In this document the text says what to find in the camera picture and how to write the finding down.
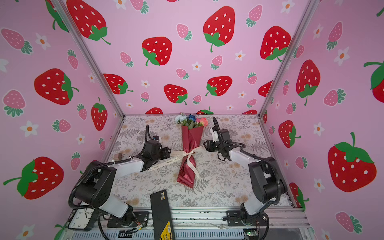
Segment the beige ribbon pile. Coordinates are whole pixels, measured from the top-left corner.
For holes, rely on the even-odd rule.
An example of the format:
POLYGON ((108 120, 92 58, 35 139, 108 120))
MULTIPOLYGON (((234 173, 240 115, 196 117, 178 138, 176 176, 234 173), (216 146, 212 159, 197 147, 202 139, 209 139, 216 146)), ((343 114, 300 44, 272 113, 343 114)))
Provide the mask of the beige ribbon pile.
POLYGON ((178 161, 181 161, 183 160, 184 158, 186 158, 186 162, 187 162, 187 166, 190 167, 190 169, 195 173, 195 176, 197 178, 200 178, 200 173, 199 171, 196 169, 196 167, 192 164, 190 158, 194 156, 195 153, 198 153, 198 152, 202 152, 205 150, 205 147, 204 146, 199 146, 197 148, 194 148, 192 149, 189 153, 186 153, 185 151, 174 151, 171 153, 171 157, 169 160, 163 162, 163 163, 160 163, 160 164, 156 164, 152 167, 150 167, 150 169, 148 170, 149 172, 151 171, 155 171, 157 169, 160 169, 162 167, 165 167, 167 165, 170 165, 172 163, 175 163, 175 162, 178 162, 178 161))

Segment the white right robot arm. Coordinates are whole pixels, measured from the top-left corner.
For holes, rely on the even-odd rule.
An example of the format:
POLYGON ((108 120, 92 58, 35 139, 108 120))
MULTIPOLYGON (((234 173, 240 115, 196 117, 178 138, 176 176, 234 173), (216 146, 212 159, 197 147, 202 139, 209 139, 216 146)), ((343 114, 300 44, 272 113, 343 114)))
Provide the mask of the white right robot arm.
POLYGON ((217 152, 221 161, 229 160, 249 170, 253 195, 240 207, 240 215, 227 219, 252 225, 271 205, 278 205, 287 186, 281 177, 277 161, 273 157, 262 158, 246 151, 246 145, 232 141, 227 129, 221 129, 217 118, 213 118, 212 140, 204 142, 208 152, 217 152))

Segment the white fake flower stem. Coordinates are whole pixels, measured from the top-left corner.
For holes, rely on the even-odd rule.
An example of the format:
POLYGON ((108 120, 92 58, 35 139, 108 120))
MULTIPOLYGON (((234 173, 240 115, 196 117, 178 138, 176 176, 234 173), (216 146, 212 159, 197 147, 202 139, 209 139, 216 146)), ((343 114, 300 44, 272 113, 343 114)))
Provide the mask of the white fake flower stem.
POLYGON ((185 126, 189 130, 193 129, 195 127, 196 121, 195 122, 190 121, 188 119, 188 116, 189 115, 186 115, 184 113, 181 113, 180 115, 177 115, 176 118, 175 118, 176 124, 181 125, 181 126, 185 126))

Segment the dark red wrapping paper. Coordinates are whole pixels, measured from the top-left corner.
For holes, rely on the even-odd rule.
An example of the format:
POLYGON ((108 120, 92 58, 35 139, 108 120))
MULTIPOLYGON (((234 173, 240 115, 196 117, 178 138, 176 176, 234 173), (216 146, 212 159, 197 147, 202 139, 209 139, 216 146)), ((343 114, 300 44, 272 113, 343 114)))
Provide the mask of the dark red wrapping paper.
POLYGON ((183 155, 182 163, 178 173, 177 182, 186 187, 193 188, 195 178, 199 178, 200 174, 196 167, 194 154, 199 151, 204 127, 189 129, 182 126, 183 155))

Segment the large pink fake rose stem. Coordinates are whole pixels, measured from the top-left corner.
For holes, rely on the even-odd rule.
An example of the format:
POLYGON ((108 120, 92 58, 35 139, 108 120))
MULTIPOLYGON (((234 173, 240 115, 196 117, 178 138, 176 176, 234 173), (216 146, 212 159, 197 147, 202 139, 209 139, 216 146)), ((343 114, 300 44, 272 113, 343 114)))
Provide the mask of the large pink fake rose stem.
POLYGON ((207 127, 209 122, 206 118, 201 118, 200 119, 200 123, 199 123, 201 126, 204 126, 204 127, 207 127))

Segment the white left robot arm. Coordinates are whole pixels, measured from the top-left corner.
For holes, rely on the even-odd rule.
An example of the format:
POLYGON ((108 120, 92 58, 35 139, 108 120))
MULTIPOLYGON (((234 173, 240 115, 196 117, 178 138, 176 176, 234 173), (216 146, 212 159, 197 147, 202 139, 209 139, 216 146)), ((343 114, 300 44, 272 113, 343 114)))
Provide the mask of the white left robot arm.
POLYGON ((108 163, 91 162, 72 189, 68 204, 73 210, 94 209, 109 214, 121 225, 129 226, 137 218, 133 207, 112 194, 117 179, 150 170, 160 160, 170 158, 172 150, 162 147, 158 136, 145 130, 145 142, 139 154, 108 163))

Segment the blue fake rose stem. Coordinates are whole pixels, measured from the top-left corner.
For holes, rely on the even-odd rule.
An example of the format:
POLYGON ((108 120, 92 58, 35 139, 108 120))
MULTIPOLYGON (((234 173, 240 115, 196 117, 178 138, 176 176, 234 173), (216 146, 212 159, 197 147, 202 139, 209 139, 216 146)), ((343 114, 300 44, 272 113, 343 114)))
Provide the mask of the blue fake rose stem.
POLYGON ((197 118, 196 118, 196 116, 194 116, 194 115, 189 115, 189 116, 188 116, 188 119, 189 119, 190 121, 195 122, 197 118))

